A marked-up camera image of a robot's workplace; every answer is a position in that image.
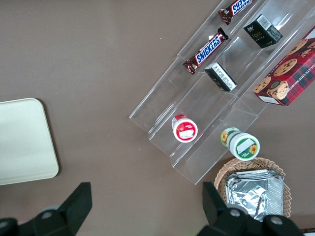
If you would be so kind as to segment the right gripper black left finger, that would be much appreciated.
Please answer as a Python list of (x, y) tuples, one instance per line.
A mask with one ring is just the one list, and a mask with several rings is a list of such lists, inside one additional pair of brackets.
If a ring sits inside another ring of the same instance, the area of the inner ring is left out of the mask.
[(0, 220), (2, 236), (74, 236), (92, 209), (92, 190), (89, 182), (82, 182), (57, 208), (39, 213), (19, 225), (15, 218)]

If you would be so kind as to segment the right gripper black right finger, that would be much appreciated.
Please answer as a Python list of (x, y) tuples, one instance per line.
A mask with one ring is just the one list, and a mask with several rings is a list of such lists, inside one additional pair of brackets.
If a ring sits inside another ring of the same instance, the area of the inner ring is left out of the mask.
[(208, 220), (199, 236), (302, 236), (303, 232), (290, 219), (267, 215), (262, 222), (243, 211), (228, 208), (212, 182), (202, 185), (202, 204)]

